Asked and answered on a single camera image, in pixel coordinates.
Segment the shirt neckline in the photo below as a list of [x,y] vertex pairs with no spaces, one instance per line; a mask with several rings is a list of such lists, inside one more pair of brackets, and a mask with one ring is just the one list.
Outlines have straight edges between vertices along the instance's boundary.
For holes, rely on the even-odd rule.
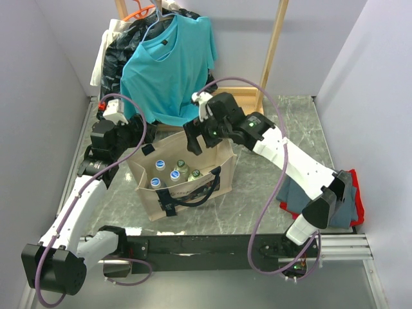
[[[173,51],[176,49],[176,45],[178,43],[179,37],[180,37],[180,29],[179,29],[179,15],[176,15],[173,17],[173,21],[172,23],[169,25],[169,27],[167,27],[167,29],[165,31],[163,31],[160,35],[158,35],[157,37],[141,42],[138,46],[138,48],[140,47],[141,49],[144,50],[144,53],[152,60],[155,62],[162,62],[165,61],[166,59],[168,59],[171,54],[173,53]],[[162,59],[162,60],[156,60],[154,59],[151,54],[146,50],[146,48],[150,48],[153,46],[156,46],[157,44],[161,44],[163,40],[165,40],[172,31],[174,31],[174,29],[176,29],[177,34],[176,34],[176,40],[174,42],[174,46],[172,48],[172,50]]]

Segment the white garment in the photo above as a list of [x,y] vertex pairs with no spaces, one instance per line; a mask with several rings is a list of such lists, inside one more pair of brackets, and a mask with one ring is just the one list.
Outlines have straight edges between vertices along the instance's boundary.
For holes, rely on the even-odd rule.
[[[162,0],[162,7],[166,10],[179,10],[181,7],[174,0]],[[120,35],[124,30],[127,30],[133,22],[119,21],[118,19],[111,19],[109,29],[102,35],[102,42],[98,49],[95,67],[91,73],[90,85],[100,86],[102,78],[104,56],[106,55],[106,48]]]

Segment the blue t-shirt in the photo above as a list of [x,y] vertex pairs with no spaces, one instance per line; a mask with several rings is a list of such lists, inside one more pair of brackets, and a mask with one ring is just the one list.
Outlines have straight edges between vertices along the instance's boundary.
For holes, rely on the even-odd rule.
[[[191,96],[204,87],[216,59],[211,20],[174,16],[163,33],[139,44],[124,66],[120,92],[142,108],[148,123],[182,126],[198,116]],[[125,101],[126,118],[135,113]]]

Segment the bottle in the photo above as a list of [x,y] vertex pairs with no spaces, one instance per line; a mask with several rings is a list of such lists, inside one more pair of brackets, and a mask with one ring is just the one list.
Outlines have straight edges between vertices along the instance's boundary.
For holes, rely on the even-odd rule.
[[164,183],[166,186],[169,185],[169,178],[170,178],[170,170],[166,166],[166,163],[163,160],[157,160],[156,163],[154,164],[153,172],[152,172],[152,177],[153,178],[159,178],[162,183]]
[[172,171],[170,173],[170,180],[172,185],[180,185],[181,183],[185,182],[185,180],[180,176],[179,171]]
[[162,181],[157,177],[152,178],[152,180],[150,181],[150,186],[151,186],[150,189],[154,189],[154,190],[166,188],[165,184],[162,183]]
[[176,166],[174,167],[175,171],[180,173],[180,177],[186,182],[190,173],[189,166],[186,164],[184,160],[178,160]]
[[189,176],[189,179],[187,181],[191,182],[191,181],[196,180],[196,179],[198,179],[202,176],[203,176],[203,174],[198,169],[195,169],[195,170],[193,170],[192,174]]

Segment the orange hanger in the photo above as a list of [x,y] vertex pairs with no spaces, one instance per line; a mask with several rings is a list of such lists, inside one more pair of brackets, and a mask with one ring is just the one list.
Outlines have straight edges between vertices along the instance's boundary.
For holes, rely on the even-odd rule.
[[149,15],[149,11],[152,8],[156,8],[155,5],[149,5],[145,8],[142,8],[142,5],[140,5],[139,0],[133,0],[137,2],[137,5],[139,6],[139,10],[136,11],[135,13],[130,14],[129,16],[123,18],[123,21],[128,21],[129,19],[135,18],[135,19],[142,19],[145,18],[147,15]]

